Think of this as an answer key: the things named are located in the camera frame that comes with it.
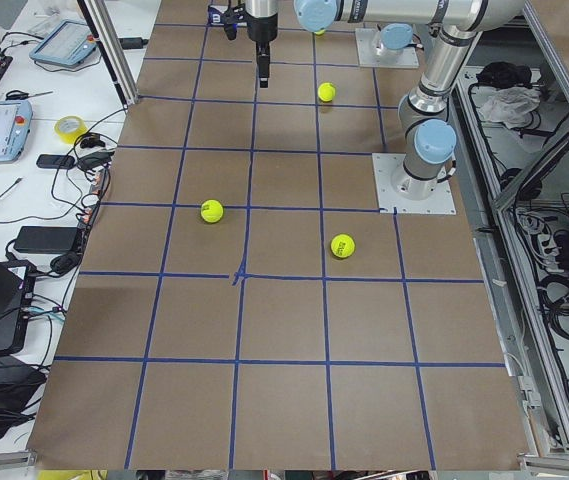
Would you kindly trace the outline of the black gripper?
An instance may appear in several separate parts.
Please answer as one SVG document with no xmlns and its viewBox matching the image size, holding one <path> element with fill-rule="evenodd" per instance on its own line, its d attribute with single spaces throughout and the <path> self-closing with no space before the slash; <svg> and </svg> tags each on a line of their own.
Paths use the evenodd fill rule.
<svg viewBox="0 0 569 480">
<path fill-rule="evenodd" d="M 247 0 L 246 22 L 249 38 L 256 44 L 259 87 L 267 88 L 270 79 L 270 42 L 278 34 L 278 1 Z"/>
</svg>

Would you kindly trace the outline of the tennis ball near arm base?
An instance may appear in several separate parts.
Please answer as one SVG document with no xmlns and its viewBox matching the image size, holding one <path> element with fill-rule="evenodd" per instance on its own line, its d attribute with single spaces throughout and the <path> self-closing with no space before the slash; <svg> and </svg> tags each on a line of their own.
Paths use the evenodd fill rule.
<svg viewBox="0 0 569 480">
<path fill-rule="evenodd" d="M 318 99 L 323 103 L 332 102 L 336 97 L 336 93 L 336 86 L 331 82 L 321 83 L 317 89 Z"/>
</svg>

